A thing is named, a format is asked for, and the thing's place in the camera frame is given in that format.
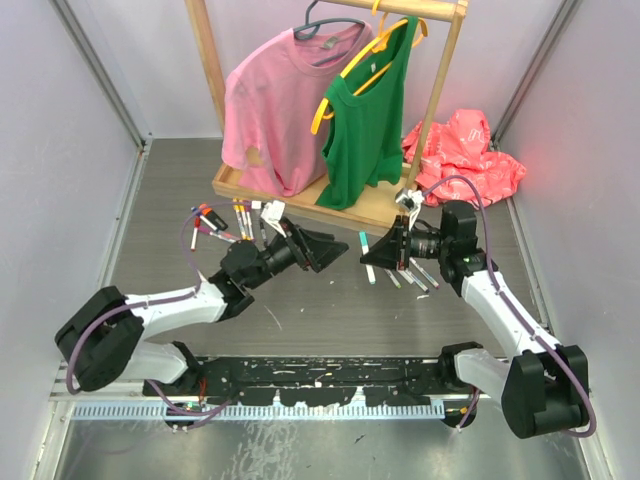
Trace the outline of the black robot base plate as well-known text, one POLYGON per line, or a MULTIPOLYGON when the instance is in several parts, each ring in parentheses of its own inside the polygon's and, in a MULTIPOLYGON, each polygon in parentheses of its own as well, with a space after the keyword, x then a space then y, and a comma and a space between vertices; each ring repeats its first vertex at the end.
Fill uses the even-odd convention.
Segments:
POLYGON ((186 380, 149 383, 143 395, 201 396, 210 403, 246 406, 346 406, 364 396, 367 407, 428 405, 433 396, 475 390, 455 380, 437 358, 218 357, 204 360, 186 380))

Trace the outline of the crumpled coral pink cloth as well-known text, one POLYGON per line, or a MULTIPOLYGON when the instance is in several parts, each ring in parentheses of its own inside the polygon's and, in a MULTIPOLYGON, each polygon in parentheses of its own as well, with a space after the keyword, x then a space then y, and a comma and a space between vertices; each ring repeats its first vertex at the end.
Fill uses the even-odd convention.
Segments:
POLYGON ((462 180, 451 180, 426 196, 424 204, 437 207, 450 200, 491 206, 517 192, 526 167, 507 153, 491 151, 490 125, 480 110, 458 109, 445 123, 429 130, 416 183, 421 190, 437 181, 461 175, 474 184, 473 193, 462 180))

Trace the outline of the thin white pen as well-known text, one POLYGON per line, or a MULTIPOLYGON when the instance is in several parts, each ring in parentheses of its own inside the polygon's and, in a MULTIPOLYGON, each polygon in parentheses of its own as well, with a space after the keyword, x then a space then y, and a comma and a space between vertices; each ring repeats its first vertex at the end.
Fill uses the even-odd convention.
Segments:
POLYGON ((407 270, 407 274, 425 294, 428 294, 430 292, 430 289, 424 284, 424 282, 420 280, 420 278, 414 275, 413 272, 407 270))

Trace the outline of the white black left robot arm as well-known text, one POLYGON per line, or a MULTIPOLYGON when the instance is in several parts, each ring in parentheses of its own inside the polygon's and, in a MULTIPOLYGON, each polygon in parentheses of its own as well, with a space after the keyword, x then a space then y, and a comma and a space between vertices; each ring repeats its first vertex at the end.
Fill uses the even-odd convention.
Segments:
POLYGON ((115 286, 98 290, 54 337, 67 362, 67 391, 94 392, 120 380, 166 385, 178 396, 194 393, 203 367, 182 342, 155 344, 152 337, 195 324, 239 316, 254 301, 252 291, 291 266, 319 273, 349 247, 333 235, 305 229, 287 218, 259 248, 232 243, 211 277, 196 275, 192 287, 125 295, 115 286))

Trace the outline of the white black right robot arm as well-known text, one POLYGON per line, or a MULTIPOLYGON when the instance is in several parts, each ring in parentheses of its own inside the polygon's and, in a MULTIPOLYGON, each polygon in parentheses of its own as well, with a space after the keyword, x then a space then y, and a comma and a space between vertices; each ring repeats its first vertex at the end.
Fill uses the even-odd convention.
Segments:
POLYGON ((362 254, 362 264, 400 271, 414 259, 434 259, 443 280, 488 326, 507 358, 477 342, 448 345, 438 357, 444 390, 471 387, 498 402, 521 439, 566 431, 586 434, 594 425, 589 402, 588 359, 546 331, 510 291, 486 249, 480 248, 474 207, 450 201, 437 228, 414 228, 407 216, 362 254))

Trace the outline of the pink t-shirt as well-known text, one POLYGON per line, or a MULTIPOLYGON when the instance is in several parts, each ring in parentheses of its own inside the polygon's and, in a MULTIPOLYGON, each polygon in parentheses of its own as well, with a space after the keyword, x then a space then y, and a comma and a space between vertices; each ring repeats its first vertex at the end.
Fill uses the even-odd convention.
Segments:
POLYGON ((312 120, 334 78, 372 39, 367 23, 308 40, 289 28, 228 75, 221 156, 241 172, 240 186, 290 197, 325 175, 326 129, 312 134, 312 120))

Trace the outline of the green tank top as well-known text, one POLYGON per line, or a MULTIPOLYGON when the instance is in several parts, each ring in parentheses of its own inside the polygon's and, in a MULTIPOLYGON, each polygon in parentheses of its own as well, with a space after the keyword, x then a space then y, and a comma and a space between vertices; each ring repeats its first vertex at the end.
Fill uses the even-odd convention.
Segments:
POLYGON ((314 134, 328 128, 321 150, 328 184, 318 206, 344 210, 366 187, 399 182, 408 63, 427 35, 423 21, 402 18, 367 44, 328 87, 311 126, 314 134))

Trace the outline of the wooden clothes rack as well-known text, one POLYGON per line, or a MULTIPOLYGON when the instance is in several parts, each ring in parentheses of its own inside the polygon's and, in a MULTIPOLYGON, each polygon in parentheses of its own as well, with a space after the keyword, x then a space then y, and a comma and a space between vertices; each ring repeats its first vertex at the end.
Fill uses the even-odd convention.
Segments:
POLYGON ((384 229, 397 214, 397 186, 419 167, 401 149, 405 81, 412 50, 430 21, 448 37, 423 122, 433 121, 468 5, 464 1, 369 1, 394 23, 306 20, 267 41, 223 74, 207 7, 187 10, 224 134, 213 186, 227 196, 239 238, 256 241, 281 212, 384 229))

